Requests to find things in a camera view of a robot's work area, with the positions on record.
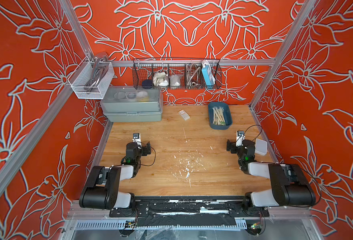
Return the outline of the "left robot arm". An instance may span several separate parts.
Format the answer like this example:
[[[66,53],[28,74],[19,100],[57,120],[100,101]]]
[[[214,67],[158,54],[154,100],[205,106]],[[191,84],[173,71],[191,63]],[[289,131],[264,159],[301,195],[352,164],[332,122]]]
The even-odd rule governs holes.
[[[79,206],[101,210],[133,209],[134,194],[121,192],[119,184],[136,177],[142,166],[141,157],[154,151],[150,143],[131,142],[126,145],[126,154],[120,165],[94,166],[80,194]]]

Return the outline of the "blue plastic storage box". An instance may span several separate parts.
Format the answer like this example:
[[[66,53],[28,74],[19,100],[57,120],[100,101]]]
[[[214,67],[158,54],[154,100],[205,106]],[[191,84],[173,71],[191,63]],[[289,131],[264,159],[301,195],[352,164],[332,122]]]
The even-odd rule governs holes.
[[[209,125],[214,130],[227,130],[233,123],[229,105],[223,102],[208,104]]]

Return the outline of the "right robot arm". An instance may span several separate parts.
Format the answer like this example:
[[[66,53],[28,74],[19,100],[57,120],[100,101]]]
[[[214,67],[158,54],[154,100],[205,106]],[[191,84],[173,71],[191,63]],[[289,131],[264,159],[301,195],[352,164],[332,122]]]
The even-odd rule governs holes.
[[[226,150],[238,156],[238,165],[243,173],[270,180],[270,189],[245,194],[243,199],[245,208],[282,206],[308,208],[316,205],[314,190],[299,165],[256,161],[256,143],[251,140],[244,140],[241,144],[227,140]]]

